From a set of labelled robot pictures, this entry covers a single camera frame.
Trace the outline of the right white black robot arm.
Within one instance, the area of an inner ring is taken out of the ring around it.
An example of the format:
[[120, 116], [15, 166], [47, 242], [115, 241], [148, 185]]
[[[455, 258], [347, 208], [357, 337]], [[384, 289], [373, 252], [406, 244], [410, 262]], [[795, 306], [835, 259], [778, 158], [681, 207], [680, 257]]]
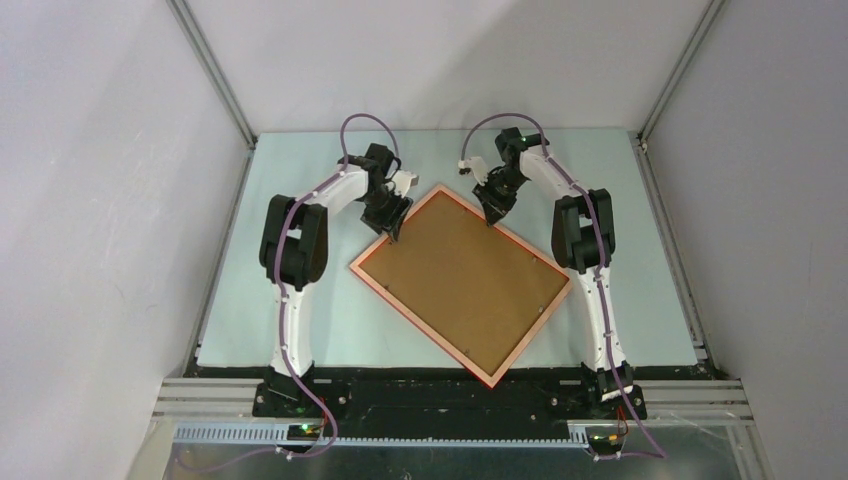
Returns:
[[553, 202], [551, 252], [556, 263], [579, 283], [586, 306], [589, 337], [581, 364], [585, 411], [606, 418], [633, 390], [632, 368], [621, 345], [611, 301], [610, 264], [616, 249], [612, 199], [605, 189], [588, 189], [562, 167], [542, 133], [517, 128], [495, 138], [501, 164], [489, 167], [479, 156], [458, 161], [460, 174], [471, 174], [473, 194], [493, 226], [514, 207], [518, 190], [536, 184]]

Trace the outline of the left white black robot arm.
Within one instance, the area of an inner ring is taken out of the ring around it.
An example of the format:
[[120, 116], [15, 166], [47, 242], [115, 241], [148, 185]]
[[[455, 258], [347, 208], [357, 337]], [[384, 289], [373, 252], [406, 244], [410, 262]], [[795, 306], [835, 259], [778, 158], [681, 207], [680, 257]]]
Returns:
[[329, 220], [360, 203], [360, 220], [396, 242], [413, 205], [407, 193], [417, 181], [389, 147], [372, 143], [364, 155], [340, 159], [336, 171], [304, 195], [269, 201], [259, 263], [276, 288], [279, 318], [264, 384], [290, 415], [304, 416], [316, 403], [315, 388], [303, 378], [314, 365], [309, 303], [329, 260]]

